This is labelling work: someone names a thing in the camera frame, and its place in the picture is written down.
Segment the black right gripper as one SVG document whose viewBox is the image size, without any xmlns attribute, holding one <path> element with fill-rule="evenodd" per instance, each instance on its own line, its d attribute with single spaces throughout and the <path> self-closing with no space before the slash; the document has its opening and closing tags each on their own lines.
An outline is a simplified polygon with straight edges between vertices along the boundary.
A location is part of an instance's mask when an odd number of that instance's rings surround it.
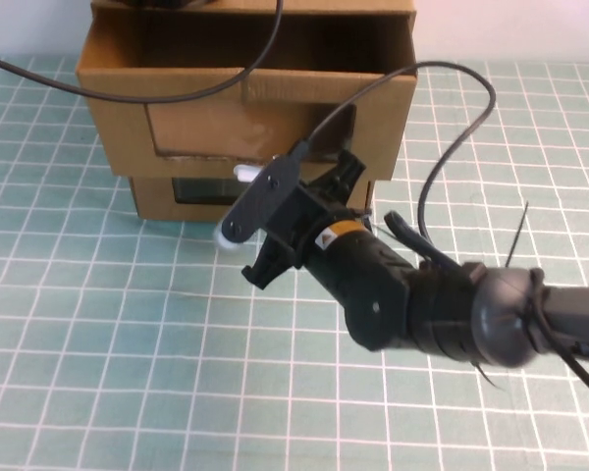
<svg viewBox="0 0 589 471">
<path fill-rule="evenodd" d="M 300 268 L 314 249 L 326 249 L 337 237 L 369 228 L 365 208 L 350 208 L 348 200 L 365 170 L 350 151 L 309 183 L 298 183 L 264 226 L 266 238 L 243 277 L 257 288 L 267 288 L 291 267 Z"/>
</svg>

